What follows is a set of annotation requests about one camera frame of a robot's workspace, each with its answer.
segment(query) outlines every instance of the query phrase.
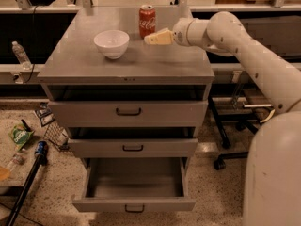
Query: countertop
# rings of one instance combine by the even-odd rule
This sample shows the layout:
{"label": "countertop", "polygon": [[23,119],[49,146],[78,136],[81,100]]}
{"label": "countertop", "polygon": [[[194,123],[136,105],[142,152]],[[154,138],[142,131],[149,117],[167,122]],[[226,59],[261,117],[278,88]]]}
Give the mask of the countertop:
{"label": "countertop", "polygon": [[[175,7],[156,8],[156,30],[173,25],[182,15]],[[41,83],[120,82],[131,84],[210,83],[214,73],[206,53],[198,47],[147,45],[138,33],[139,7],[82,8],[38,75]],[[116,60],[97,51],[94,37],[108,29],[130,35],[125,54]]]}

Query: wire basket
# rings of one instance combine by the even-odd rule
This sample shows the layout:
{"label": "wire basket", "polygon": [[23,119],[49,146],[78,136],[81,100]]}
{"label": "wire basket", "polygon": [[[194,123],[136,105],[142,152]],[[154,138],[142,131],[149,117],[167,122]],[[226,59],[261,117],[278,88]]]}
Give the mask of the wire basket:
{"label": "wire basket", "polygon": [[64,128],[60,127],[57,121],[53,121],[48,125],[44,134],[44,140],[47,140],[49,144],[53,145],[60,152],[69,150],[68,143],[62,144],[59,140],[63,131]]}

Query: floor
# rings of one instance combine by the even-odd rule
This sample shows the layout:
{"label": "floor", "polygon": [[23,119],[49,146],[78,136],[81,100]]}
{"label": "floor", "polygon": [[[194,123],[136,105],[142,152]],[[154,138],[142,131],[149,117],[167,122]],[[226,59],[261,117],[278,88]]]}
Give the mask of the floor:
{"label": "floor", "polygon": [[[40,127],[40,121],[34,114],[34,110],[39,109],[38,104],[0,101],[0,166],[5,167],[13,156],[14,146],[8,136],[11,128],[24,119],[35,130],[34,137],[26,146],[26,164],[11,173],[14,184],[21,184],[22,177],[26,177],[27,172],[22,171],[26,167],[30,170],[33,165],[35,146],[43,140],[47,128]],[[220,153],[246,149],[252,134],[247,130],[237,132],[233,123],[226,124],[225,128],[232,144],[228,150],[221,148],[214,118],[208,111],[198,134],[198,148],[187,175],[190,197],[197,201],[192,212],[79,213],[71,201],[81,195],[85,168],[71,152],[59,152],[52,146],[48,153],[48,165],[40,167],[14,225],[241,226],[246,160],[229,160],[226,162],[227,167],[220,171],[214,169],[213,163]],[[8,209],[13,207],[15,201],[15,197],[0,196],[0,225],[1,219],[9,214]]]}

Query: water bottle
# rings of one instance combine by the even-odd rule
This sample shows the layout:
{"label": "water bottle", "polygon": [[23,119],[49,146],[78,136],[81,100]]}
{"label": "water bottle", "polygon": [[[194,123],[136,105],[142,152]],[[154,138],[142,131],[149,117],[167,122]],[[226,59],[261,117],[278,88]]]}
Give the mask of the water bottle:
{"label": "water bottle", "polygon": [[18,58],[20,64],[22,65],[23,69],[30,70],[32,68],[32,64],[26,54],[26,51],[17,41],[12,43],[12,51],[15,56]]}

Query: white bowl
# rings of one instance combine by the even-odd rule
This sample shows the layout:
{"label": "white bowl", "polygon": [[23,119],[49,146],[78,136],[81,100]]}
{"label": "white bowl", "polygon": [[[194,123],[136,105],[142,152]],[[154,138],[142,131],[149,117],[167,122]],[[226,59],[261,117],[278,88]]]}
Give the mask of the white bowl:
{"label": "white bowl", "polygon": [[99,52],[111,59],[121,57],[129,45],[130,37],[120,30],[107,30],[94,38],[94,43]]}

